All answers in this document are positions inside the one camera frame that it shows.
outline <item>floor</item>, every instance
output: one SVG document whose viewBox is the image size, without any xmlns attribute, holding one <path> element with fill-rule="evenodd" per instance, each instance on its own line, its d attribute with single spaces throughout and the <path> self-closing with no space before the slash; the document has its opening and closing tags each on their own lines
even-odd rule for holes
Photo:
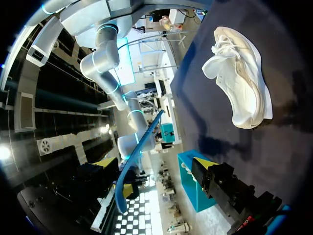
<svg viewBox="0 0 313 235">
<path fill-rule="evenodd" d="M 192 40 L 198 30 L 198 23 L 200 20 L 196 17 L 186 18 L 185 23 L 183 24 L 183 30 L 188 30 L 190 32 L 182 34 L 182 37 L 185 35 L 183 40 L 184 46 L 178 44 L 177 41 L 171 42 L 172 51 L 174 52 L 174 57 L 176 64 L 179 65 L 186 54 Z M 167 36 L 168 39 L 179 39 L 178 34 Z M 172 180 L 176 189 L 176 199 L 179 204 L 181 213 L 185 221 L 191 227 L 189 235 L 224 235 L 230 229 L 230 224 L 233 222 L 231 218 L 226 218 L 223 215 L 223 212 L 219 206 L 210 207 L 204 211 L 196 213 L 192 207 L 191 202 L 189 201 L 184 189 L 182 188 L 180 181 L 180 173 L 178 166 L 177 154 L 183 152 L 183 143 L 175 145 L 174 148 L 170 148 L 168 153 L 160 154 L 166 163 Z"/>
<path fill-rule="evenodd" d="M 183 152 L 182 144 L 170 148 L 168 153 L 163 153 L 162 158 L 170 171 L 176 189 L 176 200 L 185 221 L 191 227 L 189 235 L 225 235 L 230 229 L 230 218 L 222 214 L 221 209 L 216 205 L 196 213 L 191 205 L 180 181 L 177 154 Z"/>
</svg>

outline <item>desk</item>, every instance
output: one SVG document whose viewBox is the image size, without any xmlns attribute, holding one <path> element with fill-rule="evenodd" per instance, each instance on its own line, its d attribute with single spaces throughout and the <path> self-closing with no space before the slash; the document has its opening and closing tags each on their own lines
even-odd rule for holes
<svg viewBox="0 0 313 235">
<path fill-rule="evenodd" d="M 244 34 L 262 56 L 274 118 L 255 130 L 233 125 L 227 96 L 201 70 L 213 56 L 218 26 Z M 195 149 L 214 162 L 227 162 L 239 179 L 256 186 L 256 195 L 268 190 L 290 203 L 313 153 L 313 85 L 299 48 L 256 0 L 215 1 L 199 32 L 171 84 L 184 151 Z"/>
</svg>

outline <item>air vent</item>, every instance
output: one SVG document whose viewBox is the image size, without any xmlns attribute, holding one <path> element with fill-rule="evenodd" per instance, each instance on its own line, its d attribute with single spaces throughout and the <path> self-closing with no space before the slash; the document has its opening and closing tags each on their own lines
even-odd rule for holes
<svg viewBox="0 0 313 235">
<path fill-rule="evenodd" d="M 21 97 L 21 128 L 33 128 L 33 99 Z"/>
</svg>

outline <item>shoelace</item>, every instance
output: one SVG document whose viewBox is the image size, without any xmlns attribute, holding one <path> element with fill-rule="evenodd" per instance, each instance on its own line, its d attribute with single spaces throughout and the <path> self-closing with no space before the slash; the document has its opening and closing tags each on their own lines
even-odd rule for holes
<svg viewBox="0 0 313 235">
<path fill-rule="evenodd" d="M 193 179 L 195 182 L 197 181 L 196 178 L 194 177 L 194 175 L 191 173 L 191 170 L 189 170 L 189 168 L 186 166 L 185 163 L 181 163 L 181 167 L 186 169 L 187 174 L 191 175 L 191 176 L 192 176 L 192 179 Z"/>
<path fill-rule="evenodd" d="M 219 37 L 219 40 L 215 43 L 215 45 L 212 47 L 212 52 L 216 55 L 223 53 L 225 50 L 230 50 L 232 51 L 237 58 L 240 60 L 240 54 L 239 52 L 235 49 L 236 47 L 239 47 L 238 45 L 233 44 L 230 38 L 228 38 L 225 35 L 221 35 Z"/>
</svg>

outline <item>white machine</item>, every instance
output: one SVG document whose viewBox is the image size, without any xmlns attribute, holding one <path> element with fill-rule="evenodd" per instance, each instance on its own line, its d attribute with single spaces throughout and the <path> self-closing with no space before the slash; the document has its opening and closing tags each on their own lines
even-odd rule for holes
<svg viewBox="0 0 313 235">
<path fill-rule="evenodd" d="M 29 19 L 22 35 L 27 29 L 33 29 L 42 20 L 55 14 L 34 40 L 27 54 L 27 60 L 41 67 L 49 58 L 53 46 L 61 33 L 66 29 L 75 36 L 81 47 L 93 49 L 80 63 L 82 74 L 100 86 L 118 110 L 128 109 L 128 117 L 135 133 L 118 139 L 118 148 L 123 158 L 134 150 L 147 129 L 147 123 L 140 110 L 134 92 L 123 93 L 122 87 L 108 72 L 119 64 L 116 40 L 125 37 L 133 25 L 145 13 L 160 9 L 196 8 L 208 10 L 213 0 L 48 0 Z M 0 87 L 4 89 L 12 60 L 8 56 L 5 69 L 0 77 Z M 155 140 L 151 136 L 143 151 L 154 149 Z"/>
</svg>

